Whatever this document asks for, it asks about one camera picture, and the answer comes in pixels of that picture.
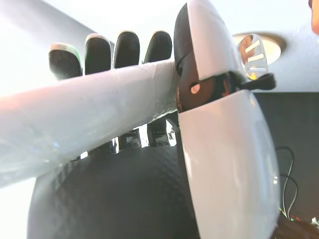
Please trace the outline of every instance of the clear plastic wrap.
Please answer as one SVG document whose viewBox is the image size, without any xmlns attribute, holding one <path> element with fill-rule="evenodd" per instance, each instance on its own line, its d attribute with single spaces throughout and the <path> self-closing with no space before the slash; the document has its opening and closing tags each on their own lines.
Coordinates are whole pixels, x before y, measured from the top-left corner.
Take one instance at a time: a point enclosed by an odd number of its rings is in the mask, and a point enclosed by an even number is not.
<svg viewBox="0 0 319 239">
<path fill-rule="evenodd" d="M 39 176 L 176 109 L 171 60 L 0 98 L 0 187 Z"/>
</svg>

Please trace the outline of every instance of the white ceiling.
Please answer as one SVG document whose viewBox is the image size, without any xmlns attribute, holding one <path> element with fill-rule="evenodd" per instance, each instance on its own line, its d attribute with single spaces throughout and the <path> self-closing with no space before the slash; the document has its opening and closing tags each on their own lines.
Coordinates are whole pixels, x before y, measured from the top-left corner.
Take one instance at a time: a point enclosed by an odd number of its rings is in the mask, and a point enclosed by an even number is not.
<svg viewBox="0 0 319 239">
<path fill-rule="evenodd" d="M 141 58 L 156 30 L 173 36 L 175 18 L 185 0 L 44 0 L 80 23 L 116 42 L 122 30 L 140 38 Z M 319 37 L 311 31 L 307 0 L 212 0 L 232 34 L 267 32 L 287 47 L 270 65 L 277 92 L 319 92 Z"/>
</svg>

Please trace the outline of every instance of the textured black surface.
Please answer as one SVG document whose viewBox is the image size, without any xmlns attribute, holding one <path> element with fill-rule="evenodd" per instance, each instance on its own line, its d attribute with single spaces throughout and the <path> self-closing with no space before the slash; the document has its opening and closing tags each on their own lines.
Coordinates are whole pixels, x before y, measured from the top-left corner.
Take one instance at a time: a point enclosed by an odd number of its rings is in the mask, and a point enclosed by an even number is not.
<svg viewBox="0 0 319 239">
<path fill-rule="evenodd" d="M 196 239 L 176 147 L 126 149 L 37 179 L 28 239 Z"/>
</svg>

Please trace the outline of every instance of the round ceiling lamp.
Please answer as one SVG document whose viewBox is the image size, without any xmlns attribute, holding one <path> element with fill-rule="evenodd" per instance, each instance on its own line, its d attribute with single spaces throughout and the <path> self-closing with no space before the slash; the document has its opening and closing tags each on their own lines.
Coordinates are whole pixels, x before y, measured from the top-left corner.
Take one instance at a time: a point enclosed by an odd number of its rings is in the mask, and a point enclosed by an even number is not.
<svg viewBox="0 0 319 239">
<path fill-rule="evenodd" d="M 265 54 L 268 65 L 277 61 L 281 55 L 280 45 L 272 38 L 258 34 L 262 38 L 262 42 L 265 48 Z M 248 34 L 235 34 L 233 39 L 236 45 L 238 45 Z"/>
</svg>

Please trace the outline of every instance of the black cable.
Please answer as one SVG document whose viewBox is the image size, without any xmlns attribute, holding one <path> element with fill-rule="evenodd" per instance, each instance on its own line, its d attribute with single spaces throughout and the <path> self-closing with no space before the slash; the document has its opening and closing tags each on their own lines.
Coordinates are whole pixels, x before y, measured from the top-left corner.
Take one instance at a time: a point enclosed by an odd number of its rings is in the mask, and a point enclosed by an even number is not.
<svg viewBox="0 0 319 239">
<path fill-rule="evenodd" d="M 296 199 L 297 199 L 299 187 L 298 187 L 298 184 L 297 184 L 297 182 L 295 181 L 295 179 L 292 178 L 291 176 L 286 175 L 286 174 L 280 174 L 280 176 L 281 176 L 281 177 L 286 177 L 287 179 L 291 180 L 291 181 L 295 184 L 295 186 L 296 186 L 296 192 L 295 192 L 294 199 L 293 199 L 293 201 L 291 202 L 291 204 L 290 204 L 290 206 L 289 206 L 289 208 L 288 208 L 288 211 L 287 211 L 287 218 L 291 221 L 290 210 L 291 210 L 291 208 L 293 207 L 293 205 L 295 204 L 295 201 L 296 201 Z"/>
<path fill-rule="evenodd" d="M 290 164 L 290 168 L 289 168 L 289 171 L 288 171 L 288 176 L 290 177 L 290 174 L 291 174 L 291 171 L 292 171 L 292 169 L 293 169 L 294 162 L 295 162 L 294 152 L 293 152 L 289 147 L 286 147 L 286 146 L 277 147 L 276 150 L 287 150 L 287 151 L 290 153 L 290 155 L 291 155 L 291 164 Z M 284 208 L 284 214 L 285 214 L 285 216 L 290 220 L 290 217 L 287 216 L 287 211 L 286 211 L 286 186 L 287 186 L 289 177 L 286 178 L 285 183 L 284 183 L 284 189 L 283 189 L 283 208 Z"/>
</svg>

